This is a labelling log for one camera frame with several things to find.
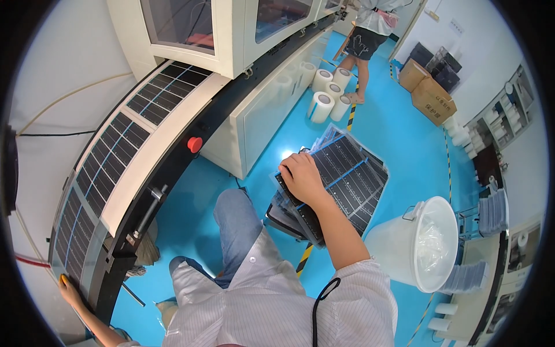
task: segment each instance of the hand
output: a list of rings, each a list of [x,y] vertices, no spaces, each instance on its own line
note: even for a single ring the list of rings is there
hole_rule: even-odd
[[[318,202],[330,197],[324,189],[314,159],[308,153],[290,155],[280,163],[278,169],[289,191],[308,206],[314,208]]]
[[[66,275],[61,275],[60,279],[58,280],[58,288],[60,289],[60,293],[62,293],[62,297],[70,304],[73,308],[78,309],[83,306],[83,301],[81,300],[81,296],[79,296],[79,292],[73,284],[69,281]]]

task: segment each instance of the red emergency stop button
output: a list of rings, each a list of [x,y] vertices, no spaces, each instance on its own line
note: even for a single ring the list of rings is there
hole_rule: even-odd
[[[191,152],[196,153],[200,150],[200,147],[203,146],[203,140],[200,137],[191,137],[187,141],[187,147],[191,150]]]

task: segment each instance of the epoxy floor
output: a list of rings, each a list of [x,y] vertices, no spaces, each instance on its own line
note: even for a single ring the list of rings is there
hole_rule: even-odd
[[[324,59],[332,60],[344,36],[332,33]],[[449,199],[449,176],[445,139],[442,127],[433,125],[412,106],[410,93],[390,77],[387,57],[395,43],[388,40],[374,54],[369,63],[370,81],[366,102],[356,107],[351,133],[379,155],[390,171],[390,180],[370,222],[380,224],[401,215],[405,209],[419,201],[439,195]],[[322,62],[321,68],[330,71],[333,66]],[[353,77],[346,91],[355,90]],[[282,156],[296,152],[301,146],[309,147],[322,135],[329,119],[323,124],[311,123],[306,117],[312,93],[308,89],[241,185],[246,186],[258,216],[262,219],[275,193],[269,174],[277,169]],[[346,128],[346,114],[338,126]],[[474,167],[461,147],[454,147],[447,137],[451,163],[452,206],[462,210],[478,202],[479,186],[474,179]],[[219,231],[212,216],[216,199],[223,190],[236,188],[234,178],[208,160],[199,157],[181,176],[175,188],[157,215],[158,238],[156,245],[161,258],[147,267],[146,275],[130,278],[126,285],[136,293],[146,307],[141,307],[129,294],[121,290],[112,316],[112,325],[122,328],[145,346],[159,346],[164,337],[159,310],[155,303],[174,296],[168,264],[176,255],[195,258],[209,273],[221,271]],[[282,256],[296,266],[306,247],[292,237],[269,228]],[[316,297],[334,273],[326,250],[313,250],[301,275],[307,295]],[[391,282],[397,299],[399,315],[396,346],[406,346],[412,337],[431,294],[415,287]],[[424,322],[411,346],[439,346],[441,339],[432,341],[426,329],[434,317],[433,308],[449,297],[436,294]]]

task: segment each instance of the person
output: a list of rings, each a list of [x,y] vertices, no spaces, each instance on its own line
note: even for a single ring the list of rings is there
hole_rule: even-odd
[[[315,211],[339,284],[334,283],[325,300],[306,296],[295,269],[281,258],[246,193],[225,190],[214,209],[223,275],[214,279],[186,257],[170,262],[179,309],[162,346],[310,346],[313,333],[320,347],[393,346],[397,304],[389,277],[324,189],[314,160],[306,153],[292,154],[279,171],[291,193]],[[139,345],[103,325],[67,280],[59,286],[105,346]]]
[[[360,0],[356,27],[345,47],[347,56],[338,66],[350,71],[356,65],[359,70],[358,91],[345,94],[351,103],[364,104],[364,94],[370,76],[368,61],[393,32],[398,19],[398,9],[410,2],[412,0]]]

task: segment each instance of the jeans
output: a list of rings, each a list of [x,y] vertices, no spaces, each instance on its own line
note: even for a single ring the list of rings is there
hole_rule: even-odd
[[[221,251],[223,253],[223,275],[212,278],[196,260],[182,255],[170,261],[170,275],[186,261],[191,267],[205,275],[223,289],[227,289],[243,259],[249,253],[262,231],[262,222],[256,216],[253,203],[241,189],[227,189],[218,197],[214,208],[214,219],[220,227]]]

